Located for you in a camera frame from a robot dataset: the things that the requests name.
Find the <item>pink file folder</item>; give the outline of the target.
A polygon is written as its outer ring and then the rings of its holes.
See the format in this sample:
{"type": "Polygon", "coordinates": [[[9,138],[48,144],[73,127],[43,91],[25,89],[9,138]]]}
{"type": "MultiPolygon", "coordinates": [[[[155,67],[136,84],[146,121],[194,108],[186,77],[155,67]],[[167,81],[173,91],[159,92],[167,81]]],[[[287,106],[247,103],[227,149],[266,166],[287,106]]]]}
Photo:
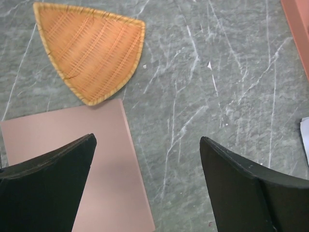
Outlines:
{"type": "Polygon", "coordinates": [[[120,99],[19,117],[0,125],[10,165],[86,134],[95,135],[97,146],[73,226],[75,232],[155,230],[120,99]]]}

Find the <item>printed paper sheets stack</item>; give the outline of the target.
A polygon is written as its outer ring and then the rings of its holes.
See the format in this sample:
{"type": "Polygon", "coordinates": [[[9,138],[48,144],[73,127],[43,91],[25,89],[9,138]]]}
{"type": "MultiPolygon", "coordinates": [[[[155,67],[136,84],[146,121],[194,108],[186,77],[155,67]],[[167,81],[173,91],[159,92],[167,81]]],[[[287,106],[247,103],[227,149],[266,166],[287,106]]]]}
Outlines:
{"type": "Polygon", "coordinates": [[[309,164],[309,117],[302,118],[300,122],[300,133],[307,157],[307,163],[309,164]]]}

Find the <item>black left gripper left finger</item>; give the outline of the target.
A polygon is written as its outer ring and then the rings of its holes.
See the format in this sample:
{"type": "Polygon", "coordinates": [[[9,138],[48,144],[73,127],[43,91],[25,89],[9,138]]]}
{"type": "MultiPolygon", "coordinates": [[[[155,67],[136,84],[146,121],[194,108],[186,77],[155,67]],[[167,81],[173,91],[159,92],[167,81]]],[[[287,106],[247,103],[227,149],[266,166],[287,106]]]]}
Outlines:
{"type": "Polygon", "coordinates": [[[2,232],[72,231],[95,153],[87,134],[0,170],[2,232]]]}

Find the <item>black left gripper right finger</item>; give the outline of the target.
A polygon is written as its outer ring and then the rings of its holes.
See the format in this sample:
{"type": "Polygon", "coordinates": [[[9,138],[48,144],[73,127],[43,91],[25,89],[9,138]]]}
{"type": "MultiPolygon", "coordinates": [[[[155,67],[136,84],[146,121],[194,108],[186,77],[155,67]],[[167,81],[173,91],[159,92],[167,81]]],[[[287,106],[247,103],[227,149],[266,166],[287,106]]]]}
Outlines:
{"type": "Polygon", "coordinates": [[[220,232],[307,232],[309,182],[238,155],[208,137],[200,157],[220,232]]]}

